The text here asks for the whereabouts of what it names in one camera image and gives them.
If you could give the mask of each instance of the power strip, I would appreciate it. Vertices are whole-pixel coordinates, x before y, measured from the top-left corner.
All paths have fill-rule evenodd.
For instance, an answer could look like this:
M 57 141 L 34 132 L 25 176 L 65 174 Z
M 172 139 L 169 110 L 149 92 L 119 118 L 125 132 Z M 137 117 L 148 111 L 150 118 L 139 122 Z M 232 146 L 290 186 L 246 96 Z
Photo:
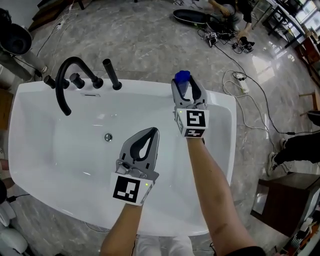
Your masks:
M 245 76 L 243 74 L 237 73 L 235 75 L 235 77 L 237 78 L 237 81 L 238 81 L 239 85 L 242 88 L 242 93 L 243 94 L 248 94 L 249 93 L 249 88 L 247 86 L 246 80 L 244 79 Z

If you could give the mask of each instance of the person's hand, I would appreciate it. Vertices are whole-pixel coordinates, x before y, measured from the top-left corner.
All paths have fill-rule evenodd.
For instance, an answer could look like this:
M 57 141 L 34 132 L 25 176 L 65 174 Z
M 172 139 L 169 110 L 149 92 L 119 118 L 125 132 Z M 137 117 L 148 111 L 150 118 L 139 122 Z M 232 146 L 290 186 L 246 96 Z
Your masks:
M 222 12 L 224 17 L 229 17 L 230 16 L 229 10 L 226 7 L 222 6 L 222 5 L 220 7 L 220 11 Z
M 246 37 L 246 36 L 247 36 L 247 31 L 241 30 L 241 31 L 239 31 L 239 33 L 236 35 L 236 39 L 237 39 L 237 41 L 239 42 L 240 38 Z

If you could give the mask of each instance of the wooden chair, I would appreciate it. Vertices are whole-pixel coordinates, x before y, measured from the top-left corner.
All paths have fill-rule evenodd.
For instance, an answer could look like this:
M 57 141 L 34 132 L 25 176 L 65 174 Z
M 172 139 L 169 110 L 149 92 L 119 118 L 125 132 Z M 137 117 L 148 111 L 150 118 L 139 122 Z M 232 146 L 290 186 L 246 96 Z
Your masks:
M 299 94 L 299 97 L 304 97 L 304 96 L 312 96 L 313 109 L 311 110 L 320 111 L 320 95 L 317 91 L 314 91 L 312 93 Z M 306 115 L 308 112 L 309 111 L 300 114 L 300 117 Z

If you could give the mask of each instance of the white bathtub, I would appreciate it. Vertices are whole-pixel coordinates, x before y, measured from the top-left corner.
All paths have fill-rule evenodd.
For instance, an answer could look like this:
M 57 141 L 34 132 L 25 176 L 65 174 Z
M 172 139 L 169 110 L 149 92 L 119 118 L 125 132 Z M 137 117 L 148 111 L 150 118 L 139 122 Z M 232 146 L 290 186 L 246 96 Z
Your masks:
M 186 139 L 174 121 L 171 85 L 109 79 L 94 89 L 64 90 L 72 110 L 65 116 L 56 92 L 43 82 L 21 84 L 9 130 L 12 178 L 48 206 L 81 221 L 110 229 L 123 203 L 112 198 L 109 179 L 123 143 L 150 127 L 160 132 L 155 171 L 160 174 L 145 201 L 139 234 L 202 235 L 208 232 L 194 184 Z M 191 90 L 186 97 L 191 98 Z M 209 129 L 205 144 L 231 182 L 236 144 L 236 102 L 208 91 Z M 104 139 L 106 133 L 112 141 Z

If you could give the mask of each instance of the blue object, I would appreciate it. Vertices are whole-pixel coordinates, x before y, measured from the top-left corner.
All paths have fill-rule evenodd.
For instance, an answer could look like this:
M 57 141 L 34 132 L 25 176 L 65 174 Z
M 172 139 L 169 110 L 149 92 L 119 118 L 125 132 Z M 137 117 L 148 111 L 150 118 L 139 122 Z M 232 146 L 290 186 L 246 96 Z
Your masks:
M 189 86 L 190 71 L 186 71 L 186 70 L 179 71 L 178 73 L 175 74 L 174 80 L 177 86 L 179 87 L 182 96 L 184 97 L 186 95 L 186 92 Z

